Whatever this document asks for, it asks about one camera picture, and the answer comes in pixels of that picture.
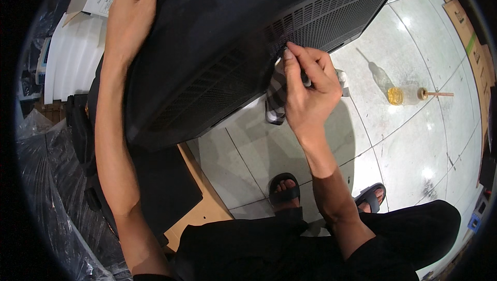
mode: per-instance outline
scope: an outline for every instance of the left hand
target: left hand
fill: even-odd
[[[128,67],[150,32],[157,0],[114,0],[109,10],[104,62]]]

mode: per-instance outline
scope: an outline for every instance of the right hand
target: right hand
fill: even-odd
[[[286,118],[300,144],[322,140],[326,119],[340,101],[342,90],[330,55],[287,42],[283,54],[287,81]],[[306,88],[300,76],[305,70],[314,88]]]

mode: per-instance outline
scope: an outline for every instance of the plastic bottle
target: plastic bottle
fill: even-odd
[[[428,98],[426,89],[417,85],[403,85],[388,89],[388,102],[392,105],[416,105]]]

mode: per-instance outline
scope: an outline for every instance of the forearm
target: forearm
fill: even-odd
[[[105,60],[96,110],[95,154],[102,191],[114,217],[127,216],[140,190],[123,129],[122,103],[127,67]]]
[[[312,137],[300,141],[313,176],[316,205],[326,222],[333,226],[339,221],[359,220],[357,207],[326,142],[324,129],[313,131]]]

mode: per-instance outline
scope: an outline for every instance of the person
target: person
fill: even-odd
[[[284,173],[271,182],[274,217],[188,226],[168,263],[141,211],[122,117],[126,72],[150,31],[156,2],[113,1],[96,111],[100,184],[134,280],[418,280],[415,270],[450,250],[460,224],[450,204],[437,200],[368,213],[383,201],[382,185],[372,189],[377,202],[371,196],[354,202],[325,139],[325,120],[341,96],[330,56],[288,42],[285,112],[307,158],[316,204],[330,235],[301,236],[308,224],[302,220],[298,185]],[[301,67],[313,88],[302,84]]]

